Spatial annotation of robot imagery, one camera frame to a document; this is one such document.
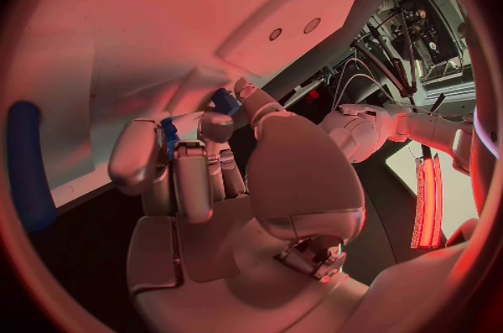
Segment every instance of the blue handle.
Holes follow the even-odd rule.
[[[16,102],[8,111],[8,177],[19,220],[29,232],[47,227],[57,217],[45,176],[39,123],[40,110],[31,102]]]

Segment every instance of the blue object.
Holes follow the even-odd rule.
[[[40,148],[40,110],[19,101],[8,111],[7,163],[11,195],[18,217],[28,231],[52,224],[57,211],[45,176]]]
[[[239,109],[240,105],[236,99],[225,89],[219,88],[211,97],[215,104],[214,112],[225,113],[230,117]]]
[[[164,131],[164,140],[166,140],[166,145],[168,146],[168,158],[172,159],[174,145],[180,140],[177,134],[178,129],[173,125],[173,120],[170,117],[161,121],[161,127]]]

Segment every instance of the machinery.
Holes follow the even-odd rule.
[[[30,297],[61,330],[110,331],[27,232],[111,181],[141,196],[125,284],[152,331],[440,331],[467,310],[485,315],[476,306],[492,300],[503,258],[503,55],[494,2],[461,2],[477,108],[450,122],[414,98],[422,82],[463,74],[463,38],[445,42],[416,0],[388,2],[392,40],[366,25],[386,0],[13,0],[0,41],[0,237]],[[344,70],[319,125],[278,101],[317,71],[329,85],[350,47],[349,62],[374,65],[358,77],[380,91],[375,104],[347,103],[356,75],[339,92]],[[239,110],[232,94],[221,110],[222,89]],[[228,142],[245,123],[257,146],[244,180]],[[367,286],[345,273],[366,220],[353,163],[408,138],[424,152],[411,246],[439,247],[429,147],[470,175],[480,223]]]

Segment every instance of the circular hole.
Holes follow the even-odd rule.
[[[309,34],[316,27],[318,27],[318,24],[320,22],[321,22],[321,18],[315,18],[314,20],[309,21],[308,25],[306,25],[306,28],[304,29],[304,33]]]
[[[269,39],[271,41],[275,40],[277,37],[281,35],[282,30],[281,29],[275,29],[274,31],[271,32],[271,35],[269,35]]]

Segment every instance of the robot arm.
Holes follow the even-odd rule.
[[[400,106],[385,109],[345,104],[340,106],[340,112],[329,113],[320,126],[352,163],[369,158],[387,139],[404,142],[410,138],[449,154],[453,158],[453,167],[469,174],[473,131],[473,123],[469,120],[452,122]]]

